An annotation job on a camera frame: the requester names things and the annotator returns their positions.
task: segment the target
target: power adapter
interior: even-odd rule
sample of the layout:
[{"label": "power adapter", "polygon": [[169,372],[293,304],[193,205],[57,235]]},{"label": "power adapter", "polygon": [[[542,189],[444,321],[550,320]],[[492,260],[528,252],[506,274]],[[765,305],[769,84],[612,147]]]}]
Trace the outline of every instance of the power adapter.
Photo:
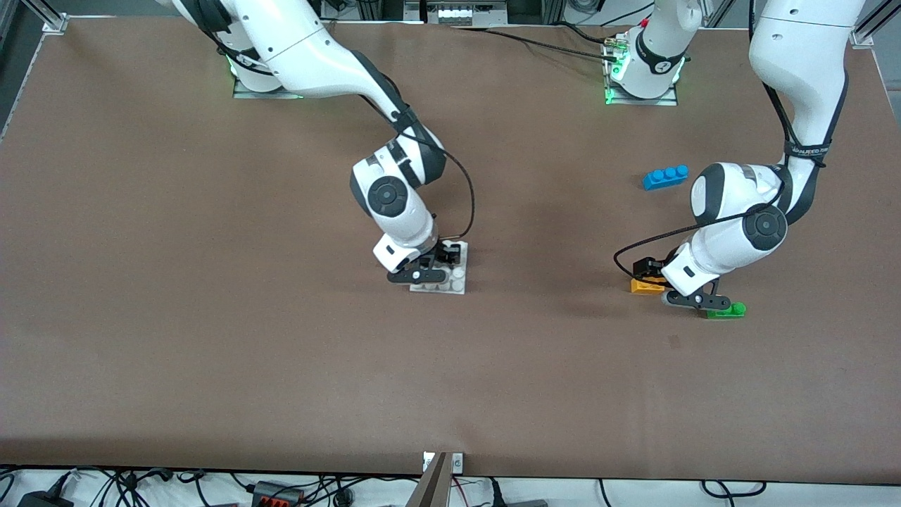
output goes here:
[{"label": "power adapter", "polygon": [[45,491],[32,491],[19,501],[19,507],[73,507],[65,498],[53,498]]},{"label": "power adapter", "polygon": [[49,491],[32,491],[26,493],[19,501],[19,507],[73,507],[75,504],[62,498],[62,486],[71,472],[66,472],[57,479]]}]

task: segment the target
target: lego brick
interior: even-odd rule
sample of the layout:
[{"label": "lego brick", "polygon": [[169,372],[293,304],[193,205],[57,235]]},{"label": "lego brick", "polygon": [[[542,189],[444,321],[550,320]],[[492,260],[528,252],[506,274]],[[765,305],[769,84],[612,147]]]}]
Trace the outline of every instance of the lego brick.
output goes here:
[{"label": "lego brick", "polygon": [[642,180],[642,185],[645,190],[664,189],[678,185],[686,178],[688,178],[688,167],[680,165],[649,172]]},{"label": "lego brick", "polygon": [[[647,278],[645,280],[650,281],[666,281],[663,278]],[[643,281],[637,281],[634,278],[630,283],[630,292],[632,294],[660,294],[665,291],[667,288],[662,285],[654,285],[653,283],[645,283]]]},{"label": "lego brick", "polygon": [[710,319],[718,319],[718,318],[742,318],[744,317],[744,312],[748,310],[748,307],[744,305],[744,303],[734,302],[729,309],[724,310],[706,310],[704,313],[705,318]]}]

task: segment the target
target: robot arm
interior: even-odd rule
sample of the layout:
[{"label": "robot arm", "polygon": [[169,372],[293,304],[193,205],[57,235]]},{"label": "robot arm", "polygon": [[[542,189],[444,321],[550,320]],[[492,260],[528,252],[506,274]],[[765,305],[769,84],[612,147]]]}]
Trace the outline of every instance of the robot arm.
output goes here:
[{"label": "robot arm", "polygon": [[217,44],[227,46],[220,48],[250,89],[281,86],[303,97],[365,97],[397,132],[387,145],[354,165],[350,175],[354,198],[385,233],[374,253],[387,270],[398,272],[436,246],[432,214],[415,189],[443,173],[443,146],[365,55],[336,42],[305,0],[174,4]]},{"label": "robot arm", "polygon": [[610,79],[638,98],[662,96],[676,80],[703,17],[699,0],[657,0],[646,22],[617,37],[626,40],[628,51]]},{"label": "robot arm", "polygon": [[[863,0],[767,2],[751,42],[751,66],[791,101],[795,118],[788,130],[796,139],[787,139],[777,166],[716,163],[695,180],[691,207],[698,224],[746,216],[702,227],[665,262],[663,276],[688,306],[709,296],[700,292],[708,282],[771,254],[810,208],[847,90],[845,45],[862,6]],[[672,292],[666,297],[680,299]]]}]

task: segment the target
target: blue lego brick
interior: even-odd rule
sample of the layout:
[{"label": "blue lego brick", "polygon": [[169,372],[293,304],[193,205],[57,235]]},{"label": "blue lego brick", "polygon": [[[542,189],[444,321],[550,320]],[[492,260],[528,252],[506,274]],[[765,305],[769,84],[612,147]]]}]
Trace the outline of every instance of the blue lego brick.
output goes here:
[{"label": "blue lego brick", "polygon": [[680,165],[678,167],[668,167],[651,171],[644,177],[642,184],[645,190],[663,189],[678,185],[688,178],[688,167]]}]

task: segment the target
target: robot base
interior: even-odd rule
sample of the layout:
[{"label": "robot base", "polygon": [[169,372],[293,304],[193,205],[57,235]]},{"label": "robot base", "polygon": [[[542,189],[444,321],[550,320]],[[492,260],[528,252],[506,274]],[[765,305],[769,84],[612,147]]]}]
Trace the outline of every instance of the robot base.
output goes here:
[{"label": "robot base", "polygon": [[[623,33],[617,33],[615,39],[619,42],[624,39]],[[605,104],[627,104],[630,106],[678,106],[676,85],[670,85],[665,94],[657,98],[638,98],[625,91],[619,83],[611,78],[612,74],[623,71],[625,54],[622,47],[610,48],[601,45],[601,53],[605,56],[613,56],[619,59],[617,62],[604,61],[604,102]]]},{"label": "robot base", "polygon": [[235,79],[234,88],[232,89],[232,98],[281,98],[291,100],[303,97],[300,97],[296,93],[291,93],[284,88],[279,88],[268,92],[253,91],[245,87],[238,79]]},{"label": "robot base", "polygon": [[437,292],[440,294],[465,294],[466,293],[466,260],[469,245],[465,241],[444,240],[445,246],[460,247],[460,263],[450,266],[445,263],[436,263],[435,267],[447,273],[444,283],[420,283],[411,285],[411,292]]}]

